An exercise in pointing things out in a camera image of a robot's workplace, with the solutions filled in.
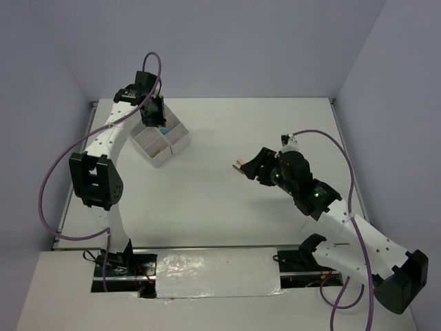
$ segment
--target white table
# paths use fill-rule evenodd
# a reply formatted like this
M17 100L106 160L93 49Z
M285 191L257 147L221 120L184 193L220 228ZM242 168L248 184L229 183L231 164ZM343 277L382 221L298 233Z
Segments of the white table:
M279 188L249 181L232 164L250 160L265 146L281 147L281 134L314 128L341 141L328 99L166 99L188 128L192 144L153 168L127 142L117 169L124 182L121 216L135 248L296 245L320 232ZM103 125L112 101L101 100L92 128ZM316 178L347 198L349 171L332 142L318 134L298 138ZM355 194L354 209L362 210ZM68 201L64 235L100 228L81 200ZM324 233L328 239L341 239ZM61 240L58 248L97 248L105 237Z
M43 252L21 313L18 331L268 331L329 330L331 308L317 288L291 289L271 297L138 299L130 293L90 293L94 265L81 252ZM326 288L334 300L340 288ZM352 302L358 287L347 290ZM367 295L339 312L335 330L365 329ZM372 331L416 331L410 310L395 315L375 304Z

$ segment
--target gray wall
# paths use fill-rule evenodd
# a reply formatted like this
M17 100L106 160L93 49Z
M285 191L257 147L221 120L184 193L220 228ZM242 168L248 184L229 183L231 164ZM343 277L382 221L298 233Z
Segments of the gray wall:
M441 1L388 0L337 98L371 220L429 256L412 305L419 330L441 314Z
M384 4L31 2L94 100L112 97L133 81L149 50L163 58L164 93L169 97L334 97Z
M0 329L15 330L40 250L38 189L55 157L85 130L89 105L25 0L1 0ZM67 162L46 194L57 226L67 193Z

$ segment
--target black clamp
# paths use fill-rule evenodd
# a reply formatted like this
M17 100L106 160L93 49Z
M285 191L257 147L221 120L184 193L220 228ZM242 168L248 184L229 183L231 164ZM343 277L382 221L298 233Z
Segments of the black clamp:
M402 314L427 283L427 256L420 250L406 255L407 261L401 268L394 266L389 278L373 276L375 298L395 314Z
M107 155L98 158L87 153L72 153L69 167L75 195L87 207L96 205L108 211L121 199L123 181Z
M264 147L240 170L248 179L257 177L261 185L277 185L292 196L303 214L311 215L316 221L323 212L329 211L331 203L342 199L330 185L313 178L309 162L300 152L279 152L276 157L276 152Z
M135 83L121 88L113 98L113 102L128 102L132 106L139 106L154 87L157 76L149 72L136 72ZM141 108L141 120L145 126L158 127L165 125L163 97L152 97Z
M318 265L312 255L323 241L326 238L312 234L302 242L298 250L279 250L273 260L279 263L280 272L330 271L330 268Z
M286 146L289 143L289 134L282 134L280 140L282 141L282 146Z

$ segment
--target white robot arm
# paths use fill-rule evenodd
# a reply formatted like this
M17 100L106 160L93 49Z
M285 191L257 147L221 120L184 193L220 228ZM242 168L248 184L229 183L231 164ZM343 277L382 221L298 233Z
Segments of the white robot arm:
M110 228L110 260L125 265L125 253L132 251L130 239L124 231L119 200L123 182L116 171L119 154L133 128L143 121L146 126L165 123L163 98L156 87L152 97L140 112L113 125L138 107L153 88L156 76L137 72L135 84L119 90L115 95L110 116L105 122L109 128L96 136L83 153L73 153L69 159L75 195L90 208L95 221L102 228Z
M338 270L367 285L369 275L353 219L366 245L377 300L390 311L403 313L426 285L426 255L419 250L408 252L360 215L350 215L340 194L313 178L292 134L282 136L282 145L278 152L263 148L254 159L242 164L240 171L262 185L282 188L303 214L321 225L318 228L323 229L322 233L311 235L299 248L310 263ZM349 245L330 243L325 237L330 232Z

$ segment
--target white panel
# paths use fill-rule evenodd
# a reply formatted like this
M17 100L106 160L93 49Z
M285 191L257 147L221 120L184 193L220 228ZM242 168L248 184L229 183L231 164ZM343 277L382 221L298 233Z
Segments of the white panel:
M156 267L159 298L264 297L280 294L275 248L162 250Z

